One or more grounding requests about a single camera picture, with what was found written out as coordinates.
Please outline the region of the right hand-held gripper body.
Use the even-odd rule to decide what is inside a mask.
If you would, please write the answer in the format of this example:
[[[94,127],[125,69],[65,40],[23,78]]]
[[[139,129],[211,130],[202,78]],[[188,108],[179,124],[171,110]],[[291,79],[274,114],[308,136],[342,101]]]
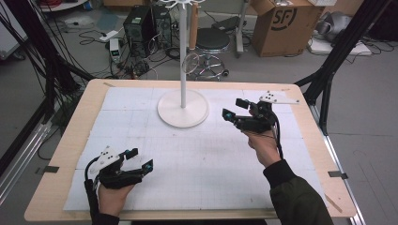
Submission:
[[[248,130],[256,133],[273,129],[279,130],[279,119],[272,110],[273,104],[299,104],[299,100],[267,91],[257,103],[250,101],[247,110],[253,113],[251,116],[236,115],[234,126],[242,131]]]

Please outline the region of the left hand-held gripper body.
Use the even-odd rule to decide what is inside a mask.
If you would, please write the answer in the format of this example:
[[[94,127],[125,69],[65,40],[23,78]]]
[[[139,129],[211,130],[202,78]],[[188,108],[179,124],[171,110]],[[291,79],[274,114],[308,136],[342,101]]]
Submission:
[[[142,182],[144,176],[139,174],[139,169],[121,169],[123,161],[128,160],[125,159],[124,152],[118,154],[113,148],[106,146],[98,157],[88,163],[88,171],[97,175],[94,184],[101,182],[106,188],[120,189]]]

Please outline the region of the white hook stand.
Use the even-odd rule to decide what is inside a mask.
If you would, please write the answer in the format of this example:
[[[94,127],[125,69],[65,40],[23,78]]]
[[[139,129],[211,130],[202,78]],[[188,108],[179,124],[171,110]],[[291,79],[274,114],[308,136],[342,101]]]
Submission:
[[[191,24],[191,6],[205,0],[161,0],[171,3],[171,8],[181,5],[179,15],[179,51],[180,51],[180,89],[164,94],[158,103],[158,114],[163,122],[175,128],[193,128],[203,123],[209,114],[205,97],[197,91],[187,88],[187,75],[182,68],[185,56],[189,52]]]

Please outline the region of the wooden-handled mesh strainer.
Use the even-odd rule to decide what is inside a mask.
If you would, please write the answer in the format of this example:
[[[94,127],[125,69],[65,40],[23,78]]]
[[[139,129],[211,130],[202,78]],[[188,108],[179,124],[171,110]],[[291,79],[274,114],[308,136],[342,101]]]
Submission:
[[[199,65],[200,56],[195,52],[198,31],[198,4],[191,6],[191,24],[189,36],[189,52],[185,56],[182,68],[185,73],[192,73]]]

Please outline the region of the person's left hand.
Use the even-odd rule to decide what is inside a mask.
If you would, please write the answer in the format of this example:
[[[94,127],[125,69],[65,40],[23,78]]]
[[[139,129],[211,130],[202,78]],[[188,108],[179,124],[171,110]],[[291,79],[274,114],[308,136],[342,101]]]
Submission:
[[[119,217],[126,199],[133,190],[134,185],[122,187],[120,189],[107,188],[104,185],[99,186],[99,211],[102,214]]]

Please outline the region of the person's right hand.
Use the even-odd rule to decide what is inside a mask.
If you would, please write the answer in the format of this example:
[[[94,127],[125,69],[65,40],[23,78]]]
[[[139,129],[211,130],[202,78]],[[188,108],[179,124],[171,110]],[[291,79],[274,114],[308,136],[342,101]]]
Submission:
[[[259,162],[266,168],[281,160],[273,133],[268,130],[263,133],[244,131],[248,137],[248,145],[255,150]]]

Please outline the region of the white grid mat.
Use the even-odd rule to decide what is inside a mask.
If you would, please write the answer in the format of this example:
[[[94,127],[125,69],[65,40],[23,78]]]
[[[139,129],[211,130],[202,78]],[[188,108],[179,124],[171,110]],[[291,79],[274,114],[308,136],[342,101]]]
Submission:
[[[222,118],[222,110],[237,114],[237,99],[256,102],[258,90],[204,89],[207,119],[197,127],[179,129],[158,115],[164,88],[112,87],[105,96],[84,151],[77,163],[67,211],[85,211],[88,200],[84,179],[93,158],[105,148],[117,153],[135,148],[138,155],[124,161],[123,170],[151,161],[154,169],[135,186],[126,207],[144,210],[269,209],[269,184],[263,166],[247,138]]]

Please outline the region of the black tape piece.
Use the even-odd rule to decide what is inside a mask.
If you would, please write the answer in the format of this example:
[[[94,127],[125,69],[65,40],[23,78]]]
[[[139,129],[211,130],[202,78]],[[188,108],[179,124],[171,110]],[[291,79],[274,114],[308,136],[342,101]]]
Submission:
[[[43,175],[45,173],[57,173],[58,170],[59,170],[59,167],[56,167],[56,166],[45,166],[43,168],[37,168],[35,173]]]
[[[328,172],[329,177],[340,177],[343,180],[348,178],[348,175],[345,172],[340,172],[340,171],[330,171]]]

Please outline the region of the black round stool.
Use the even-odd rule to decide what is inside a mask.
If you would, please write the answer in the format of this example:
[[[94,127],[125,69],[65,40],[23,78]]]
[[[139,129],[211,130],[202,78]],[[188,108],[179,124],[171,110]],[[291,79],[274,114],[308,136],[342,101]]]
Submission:
[[[230,37],[216,28],[200,28],[197,33],[196,50],[198,62],[191,73],[195,80],[216,79],[228,76],[229,70],[217,53],[226,51],[230,44]]]

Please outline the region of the black computer case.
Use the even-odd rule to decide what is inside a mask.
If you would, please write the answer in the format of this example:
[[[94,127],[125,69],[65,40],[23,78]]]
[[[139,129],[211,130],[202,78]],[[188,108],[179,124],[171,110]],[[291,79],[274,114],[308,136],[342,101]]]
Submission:
[[[154,5],[152,12],[158,34],[158,44],[163,49],[170,48],[172,46],[172,32],[169,10],[164,5]]]

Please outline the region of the tan tape strip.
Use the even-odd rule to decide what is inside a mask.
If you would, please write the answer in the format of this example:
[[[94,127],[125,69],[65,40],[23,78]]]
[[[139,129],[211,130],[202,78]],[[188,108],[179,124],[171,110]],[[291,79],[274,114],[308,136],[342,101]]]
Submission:
[[[327,194],[325,194],[325,197],[332,207],[334,207],[339,213],[343,213],[343,209],[336,202],[334,202]]]

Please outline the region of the black computer tower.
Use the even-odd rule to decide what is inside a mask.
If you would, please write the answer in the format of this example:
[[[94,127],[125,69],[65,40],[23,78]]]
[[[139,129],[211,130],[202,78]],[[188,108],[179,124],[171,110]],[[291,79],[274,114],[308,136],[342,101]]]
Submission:
[[[148,44],[155,36],[151,7],[133,7],[123,26],[131,52],[143,58],[148,57]]]

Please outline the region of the white power strip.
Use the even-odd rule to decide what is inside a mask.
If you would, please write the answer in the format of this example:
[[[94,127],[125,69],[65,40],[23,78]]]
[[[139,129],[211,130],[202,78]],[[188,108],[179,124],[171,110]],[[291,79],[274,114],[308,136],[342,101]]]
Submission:
[[[113,31],[110,31],[110,32],[106,33],[104,36],[100,37],[99,40],[102,41],[102,42],[106,42],[110,38],[113,38],[114,36],[116,36],[117,34],[118,34],[118,32],[113,30]]]

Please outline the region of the grey plastic device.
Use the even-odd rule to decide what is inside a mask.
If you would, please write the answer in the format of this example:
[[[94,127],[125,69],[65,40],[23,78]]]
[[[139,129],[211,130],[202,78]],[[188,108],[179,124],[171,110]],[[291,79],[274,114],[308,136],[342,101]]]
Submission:
[[[341,11],[326,12],[318,21],[315,31],[325,40],[333,42],[350,24],[352,18]]]

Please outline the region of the white round table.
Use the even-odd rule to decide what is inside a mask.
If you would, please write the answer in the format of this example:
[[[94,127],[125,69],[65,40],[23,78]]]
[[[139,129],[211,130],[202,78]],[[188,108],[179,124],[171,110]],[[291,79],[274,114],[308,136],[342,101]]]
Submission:
[[[87,1],[88,0],[77,0],[76,2],[70,2],[70,3],[62,2],[60,5],[55,6],[55,7],[42,6],[40,9],[44,12],[66,10],[66,9],[82,6]]]

